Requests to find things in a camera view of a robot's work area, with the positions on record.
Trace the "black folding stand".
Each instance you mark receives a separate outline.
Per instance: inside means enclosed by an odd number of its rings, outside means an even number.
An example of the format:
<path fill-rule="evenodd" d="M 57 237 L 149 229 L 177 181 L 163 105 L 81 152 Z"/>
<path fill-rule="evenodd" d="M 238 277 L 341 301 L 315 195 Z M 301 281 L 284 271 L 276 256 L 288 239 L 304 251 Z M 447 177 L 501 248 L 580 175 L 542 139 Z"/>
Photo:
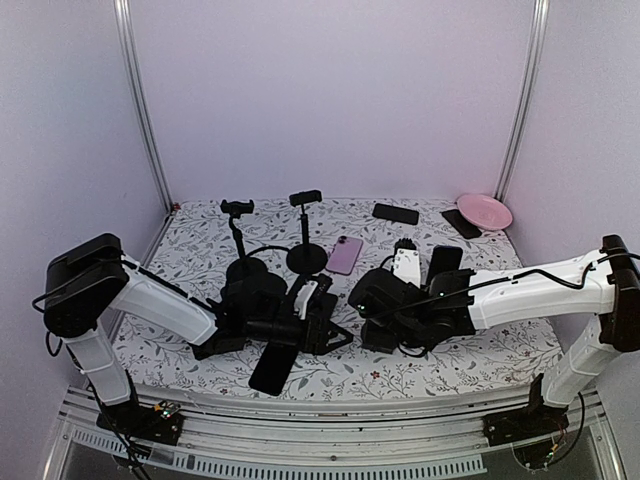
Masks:
<path fill-rule="evenodd" d="M 388 328 L 366 320 L 361 328 L 361 344 L 365 350 L 392 354 L 398 347 L 398 339 Z"/>

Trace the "blue-edged phone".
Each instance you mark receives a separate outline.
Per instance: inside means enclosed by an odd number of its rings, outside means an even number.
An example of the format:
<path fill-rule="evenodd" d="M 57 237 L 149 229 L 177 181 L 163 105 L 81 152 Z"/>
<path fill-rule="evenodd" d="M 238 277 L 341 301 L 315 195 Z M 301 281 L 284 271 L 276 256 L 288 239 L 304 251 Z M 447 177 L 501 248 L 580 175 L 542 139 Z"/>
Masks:
<path fill-rule="evenodd" d="M 463 250 L 456 246 L 437 245 L 434 247 L 425 284 L 429 286 L 440 273 L 458 270 L 461 264 Z"/>

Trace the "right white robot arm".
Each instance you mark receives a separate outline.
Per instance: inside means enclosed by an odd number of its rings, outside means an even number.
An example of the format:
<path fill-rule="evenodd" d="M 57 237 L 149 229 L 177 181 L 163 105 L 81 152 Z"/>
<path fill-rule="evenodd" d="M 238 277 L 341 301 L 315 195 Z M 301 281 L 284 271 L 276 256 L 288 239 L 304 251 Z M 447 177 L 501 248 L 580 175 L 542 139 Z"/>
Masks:
<path fill-rule="evenodd" d="M 348 303 L 381 339 L 370 350 L 391 352 L 400 344 L 433 350 L 440 343 L 515 321 L 588 313 L 581 336 L 556 367 L 531 388 L 530 404 L 517 427 L 537 436 L 610 362 L 639 348 L 638 255 L 618 235 L 581 256 L 512 270 L 461 268 L 455 248 L 435 250 L 428 281 L 420 286 L 399 268 L 368 271 Z"/>

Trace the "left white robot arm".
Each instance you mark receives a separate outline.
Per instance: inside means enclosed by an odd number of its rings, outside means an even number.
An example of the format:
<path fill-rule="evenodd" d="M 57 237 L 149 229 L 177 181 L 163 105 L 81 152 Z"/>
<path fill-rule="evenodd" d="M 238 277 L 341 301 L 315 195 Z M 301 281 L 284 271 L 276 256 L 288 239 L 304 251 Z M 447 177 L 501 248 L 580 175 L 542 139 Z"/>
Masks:
<path fill-rule="evenodd" d="M 111 419 L 128 434 L 148 426 L 129 374 L 101 326 L 108 311 L 136 316 L 188 343 L 194 357 L 241 351 L 249 340 L 265 347 L 248 385 L 282 393 L 299 354 L 324 356 L 353 340 L 331 319 L 337 296 L 330 277 L 302 273 L 294 284 L 242 254 L 226 273 L 220 301 L 201 301 L 150 272 L 124 253 L 120 239 L 99 235 L 56 257 L 46 272 L 46 291 L 32 306 L 47 331 L 60 338 L 92 384 Z"/>

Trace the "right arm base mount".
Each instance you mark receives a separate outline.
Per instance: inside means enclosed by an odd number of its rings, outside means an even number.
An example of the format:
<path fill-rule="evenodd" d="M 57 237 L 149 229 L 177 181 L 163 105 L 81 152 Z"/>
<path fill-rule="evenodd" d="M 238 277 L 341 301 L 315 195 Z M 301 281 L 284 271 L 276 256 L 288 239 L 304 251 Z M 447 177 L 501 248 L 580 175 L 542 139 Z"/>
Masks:
<path fill-rule="evenodd" d="M 488 414 L 482 418 L 483 434 L 490 446 L 499 446 L 559 433 L 558 440 L 547 438 L 541 443 L 515 449 L 516 460 L 530 470 L 551 465 L 569 426 L 567 407 L 544 404 L 542 396 L 543 374 L 539 374 L 529 389 L 528 403 L 524 407 Z"/>

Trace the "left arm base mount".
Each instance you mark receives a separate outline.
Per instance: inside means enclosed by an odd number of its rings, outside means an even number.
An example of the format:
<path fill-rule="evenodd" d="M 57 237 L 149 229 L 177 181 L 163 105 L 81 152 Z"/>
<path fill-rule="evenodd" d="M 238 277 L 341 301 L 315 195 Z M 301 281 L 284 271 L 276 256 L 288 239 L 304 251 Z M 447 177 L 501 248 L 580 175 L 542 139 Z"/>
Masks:
<path fill-rule="evenodd" d="M 185 417 L 166 401 L 149 407 L 136 399 L 107 406 L 97 401 L 100 409 L 96 425 L 122 437 L 176 446 Z"/>

